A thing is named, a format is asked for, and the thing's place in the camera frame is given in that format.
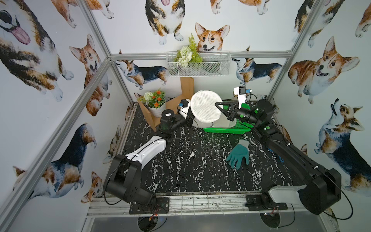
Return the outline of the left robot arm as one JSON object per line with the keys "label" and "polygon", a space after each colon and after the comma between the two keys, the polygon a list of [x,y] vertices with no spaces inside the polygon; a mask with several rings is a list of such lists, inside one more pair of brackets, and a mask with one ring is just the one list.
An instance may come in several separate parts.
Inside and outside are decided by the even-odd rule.
{"label": "left robot arm", "polygon": [[167,140],[174,139],[175,130],[184,125],[191,127],[194,119],[189,107],[180,108],[178,114],[170,109],[163,111],[160,124],[147,143],[129,154],[116,155],[113,158],[103,186],[103,194],[110,193],[127,203],[153,206],[156,203],[155,194],[141,187],[142,169],[165,150]]}

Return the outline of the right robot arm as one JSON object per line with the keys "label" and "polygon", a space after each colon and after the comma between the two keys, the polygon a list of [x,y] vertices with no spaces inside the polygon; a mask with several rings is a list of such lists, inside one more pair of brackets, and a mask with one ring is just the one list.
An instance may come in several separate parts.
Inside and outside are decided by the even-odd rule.
{"label": "right robot arm", "polygon": [[231,102],[217,102],[217,107],[228,120],[250,124],[260,142],[283,158],[285,165],[300,179],[300,186],[272,186],[269,199],[277,204],[293,204],[305,207],[319,215],[341,199],[341,175],[335,169],[326,169],[285,139],[280,129],[271,121],[272,104],[259,100],[253,107]]}

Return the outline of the green plastic basket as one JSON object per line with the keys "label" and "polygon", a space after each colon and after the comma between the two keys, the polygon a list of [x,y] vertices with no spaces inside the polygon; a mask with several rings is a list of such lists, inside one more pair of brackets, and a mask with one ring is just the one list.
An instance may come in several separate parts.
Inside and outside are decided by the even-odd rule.
{"label": "green plastic basket", "polygon": [[252,124],[242,122],[239,119],[230,121],[222,113],[220,118],[212,123],[212,126],[203,128],[205,132],[210,133],[231,133],[231,134],[245,134],[251,131],[253,128]]}

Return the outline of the white plant pot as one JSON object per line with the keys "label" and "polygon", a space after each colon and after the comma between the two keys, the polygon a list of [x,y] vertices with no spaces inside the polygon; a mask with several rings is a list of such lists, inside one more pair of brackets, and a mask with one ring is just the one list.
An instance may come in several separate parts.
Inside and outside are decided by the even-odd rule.
{"label": "white plant pot", "polygon": [[166,103],[164,103],[162,106],[160,106],[158,108],[152,108],[152,107],[150,107],[150,103],[147,102],[146,106],[147,106],[148,110],[150,111],[150,113],[152,114],[152,116],[154,116],[156,118],[161,118],[162,112],[166,109]]}

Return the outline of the wooden shelf stand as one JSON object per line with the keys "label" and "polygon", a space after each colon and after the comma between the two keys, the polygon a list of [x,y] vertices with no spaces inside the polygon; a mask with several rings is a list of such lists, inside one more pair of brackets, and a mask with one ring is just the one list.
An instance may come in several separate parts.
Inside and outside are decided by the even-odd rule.
{"label": "wooden shelf stand", "polygon": [[[182,99],[191,99],[194,94],[194,79],[192,77],[181,77],[181,89],[182,94],[166,101],[165,109],[171,109],[177,114],[177,107]],[[160,124],[160,118],[155,117],[145,105],[138,100],[138,104],[142,110],[142,113],[153,131],[156,131],[156,127]]]}

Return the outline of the teal rubber glove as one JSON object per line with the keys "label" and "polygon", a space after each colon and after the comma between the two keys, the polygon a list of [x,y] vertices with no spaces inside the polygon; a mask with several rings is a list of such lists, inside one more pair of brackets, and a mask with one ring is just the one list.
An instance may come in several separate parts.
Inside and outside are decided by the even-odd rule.
{"label": "teal rubber glove", "polygon": [[249,141],[239,140],[239,143],[232,149],[226,158],[229,166],[232,169],[239,170],[242,166],[242,161],[245,159],[246,165],[249,164]]}

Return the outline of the artificial flower plant in pot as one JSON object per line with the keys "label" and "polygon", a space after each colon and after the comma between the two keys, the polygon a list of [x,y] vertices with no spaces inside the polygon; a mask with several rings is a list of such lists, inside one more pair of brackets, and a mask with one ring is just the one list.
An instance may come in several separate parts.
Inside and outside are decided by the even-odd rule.
{"label": "artificial flower plant in pot", "polygon": [[157,109],[162,107],[165,102],[165,92],[161,89],[154,92],[146,92],[143,96],[139,97],[138,100],[142,103],[146,103],[149,108]]}

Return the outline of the artificial fern and white flowers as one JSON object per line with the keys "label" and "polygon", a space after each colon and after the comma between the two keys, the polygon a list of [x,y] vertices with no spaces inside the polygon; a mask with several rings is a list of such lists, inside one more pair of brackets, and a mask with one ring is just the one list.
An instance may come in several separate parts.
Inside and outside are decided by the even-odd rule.
{"label": "artificial fern and white flowers", "polygon": [[203,62],[203,58],[200,56],[197,50],[197,44],[195,43],[193,34],[191,34],[188,38],[188,45],[183,46],[177,51],[174,62],[178,63],[184,68],[190,66],[192,63]]}

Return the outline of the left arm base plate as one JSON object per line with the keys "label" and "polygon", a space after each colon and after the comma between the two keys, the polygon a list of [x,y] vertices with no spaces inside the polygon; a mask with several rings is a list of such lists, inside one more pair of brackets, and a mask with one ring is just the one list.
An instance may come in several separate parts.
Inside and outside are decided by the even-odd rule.
{"label": "left arm base plate", "polygon": [[170,206],[170,198],[156,197],[150,200],[149,204],[141,204],[138,202],[131,203],[129,214],[142,215],[142,214],[168,214]]}

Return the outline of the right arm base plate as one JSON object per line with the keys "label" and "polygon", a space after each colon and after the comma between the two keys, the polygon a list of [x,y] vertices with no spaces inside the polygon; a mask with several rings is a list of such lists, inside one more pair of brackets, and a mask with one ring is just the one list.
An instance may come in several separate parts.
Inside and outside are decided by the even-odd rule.
{"label": "right arm base plate", "polygon": [[248,207],[250,211],[263,211],[263,210],[287,210],[288,206],[285,203],[275,203],[269,195],[258,194],[258,195],[246,195],[245,207]]}

